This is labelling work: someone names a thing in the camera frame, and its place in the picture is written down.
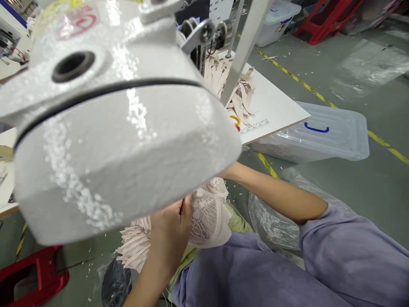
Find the plastic box lid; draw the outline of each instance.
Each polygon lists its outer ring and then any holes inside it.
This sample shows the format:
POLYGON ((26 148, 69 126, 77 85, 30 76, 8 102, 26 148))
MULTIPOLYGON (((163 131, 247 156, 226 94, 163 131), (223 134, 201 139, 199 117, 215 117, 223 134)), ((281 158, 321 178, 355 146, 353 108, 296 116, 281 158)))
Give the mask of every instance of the plastic box lid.
POLYGON ((276 0, 267 12, 264 24, 270 26, 297 15, 301 11, 301 6, 276 0))
POLYGON ((296 102, 311 117, 274 134, 276 140, 351 161, 369 156, 365 116, 354 111, 296 102))

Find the black fabric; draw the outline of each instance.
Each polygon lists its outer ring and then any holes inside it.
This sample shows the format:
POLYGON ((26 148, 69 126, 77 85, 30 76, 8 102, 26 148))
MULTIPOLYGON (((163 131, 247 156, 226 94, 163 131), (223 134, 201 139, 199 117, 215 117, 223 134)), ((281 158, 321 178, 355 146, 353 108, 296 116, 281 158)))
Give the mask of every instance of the black fabric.
POLYGON ((102 281, 102 306, 121 307, 125 303, 131 289, 131 270, 124 269, 120 261, 112 260, 102 281))

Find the ruler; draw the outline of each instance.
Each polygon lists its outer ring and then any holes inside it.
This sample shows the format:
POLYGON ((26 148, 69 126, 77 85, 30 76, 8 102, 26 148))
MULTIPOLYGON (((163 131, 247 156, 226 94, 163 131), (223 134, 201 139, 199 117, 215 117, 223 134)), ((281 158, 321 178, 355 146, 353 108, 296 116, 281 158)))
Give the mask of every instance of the ruler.
POLYGON ((264 125, 267 125, 269 123, 270 122, 268 121, 268 119, 264 119, 262 121, 259 121, 259 122, 255 123, 255 124, 248 125, 248 126, 246 126, 246 128, 243 128, 243 129, 240 130, 240 135, 243 135, 243 134, 246 134, 248 132, 254 131, 254 130, 256 130, 256 129, 264 126, 264 125))

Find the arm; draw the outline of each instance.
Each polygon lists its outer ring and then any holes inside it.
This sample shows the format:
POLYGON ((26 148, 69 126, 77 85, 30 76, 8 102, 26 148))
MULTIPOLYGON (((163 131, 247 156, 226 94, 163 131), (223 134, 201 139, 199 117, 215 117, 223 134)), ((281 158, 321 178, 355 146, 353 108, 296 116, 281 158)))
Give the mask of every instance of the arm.
POLYGON ((241 184, 272 209, 298 225, 317 219, 328 207, 327 202, 318 196, 238 162, 225 170, 221 176, 241 184))
POLYGON ((124 307, 154 307, 180 264, 190 236, 192 197, 150 216, 151 245, 141 274, 124 307))

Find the blue handle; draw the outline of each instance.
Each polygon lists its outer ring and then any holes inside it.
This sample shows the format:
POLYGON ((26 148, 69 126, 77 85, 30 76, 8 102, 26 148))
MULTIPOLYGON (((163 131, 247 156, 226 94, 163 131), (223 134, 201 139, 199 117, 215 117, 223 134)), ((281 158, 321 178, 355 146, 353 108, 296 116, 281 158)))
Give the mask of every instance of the blue handle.
POLYGON ((311 128, 311 127, 308 126, 308 123, 307 123, 307 122, 304 123, 304 126, 305 126, 307 129, 313 130, 313 131, 316 131, 316 132, 327 133, 327 132, 329 131, 329 127, 327 127, 325 130, 320 130, 320 129, 311 128))
POLYGON ((287 19, 287 20, 285 20, 285 21, 282 21, 281 23, 286 23, 286 22, 290 21, 291 19, 293 19, 293 18, 290 17, 289 19, 287 19))

